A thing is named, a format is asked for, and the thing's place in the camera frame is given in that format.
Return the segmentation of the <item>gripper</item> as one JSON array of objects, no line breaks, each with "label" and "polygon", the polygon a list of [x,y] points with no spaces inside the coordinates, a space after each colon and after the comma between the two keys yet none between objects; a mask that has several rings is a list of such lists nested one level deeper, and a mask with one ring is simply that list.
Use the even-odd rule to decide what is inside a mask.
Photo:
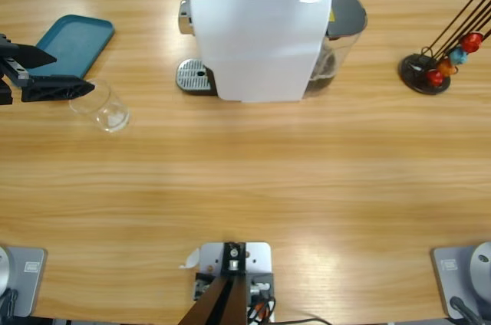
[{"label": "gripper", "polygon": [[6,76],[16,87],[21,87],[22,102],[73,100],[95,89],[91,82],[71,75],[33,76],[25,70],[57,61],[42,49],[26,44],[11,43],[1,34],[1,105],[13,103],[12,90],[3,81]]}]

